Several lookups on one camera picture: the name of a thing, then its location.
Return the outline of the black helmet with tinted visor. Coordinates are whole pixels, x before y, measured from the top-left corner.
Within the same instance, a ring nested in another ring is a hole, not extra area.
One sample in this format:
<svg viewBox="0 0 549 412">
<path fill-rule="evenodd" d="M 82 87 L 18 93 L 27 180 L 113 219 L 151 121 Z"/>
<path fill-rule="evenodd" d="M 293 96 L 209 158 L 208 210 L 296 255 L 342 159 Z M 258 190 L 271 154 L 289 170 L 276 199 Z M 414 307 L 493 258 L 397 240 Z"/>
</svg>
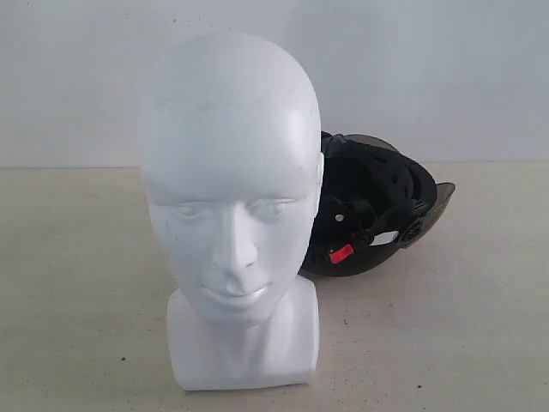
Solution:
<svg viewBox="0 0 549 412">
<path fill-rule="evenodd" d="M 455 192 L 389 142 L 321 134 L 323 184 L 302 269 L 349 277 L 373 270 L 424 237 Z"/>
</svg>

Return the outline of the white mannequin head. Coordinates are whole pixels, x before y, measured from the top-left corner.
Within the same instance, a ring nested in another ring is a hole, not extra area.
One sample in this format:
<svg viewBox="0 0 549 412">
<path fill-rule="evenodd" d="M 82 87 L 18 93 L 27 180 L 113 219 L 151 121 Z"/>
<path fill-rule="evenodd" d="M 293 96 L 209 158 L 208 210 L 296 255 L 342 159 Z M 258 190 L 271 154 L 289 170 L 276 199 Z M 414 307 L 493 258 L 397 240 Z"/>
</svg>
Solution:
<svg viewBox="0 0 549 412">
<path fill-rule="evenodd" d="M 320 131 L 305 70 L 256 35 L 188 39 L 151 75 L 139 167 L 177 284 L 166 331 L 184 390 L 311 380 L 319 309 L 299 271 L 323 182 Z"/>
</svg>

